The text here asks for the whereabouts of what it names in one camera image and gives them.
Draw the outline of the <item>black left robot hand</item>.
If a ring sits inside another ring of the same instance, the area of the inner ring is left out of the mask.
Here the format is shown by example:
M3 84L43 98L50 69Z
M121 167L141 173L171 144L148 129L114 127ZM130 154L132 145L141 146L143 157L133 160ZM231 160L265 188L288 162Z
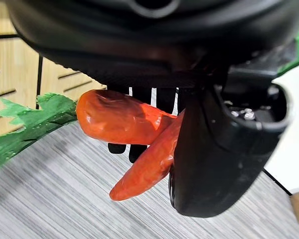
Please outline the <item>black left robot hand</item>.
M43 57L108 86L189 88L172 206L209 218L258 177L292 119L274 79L299 65L299 0L8 0Z

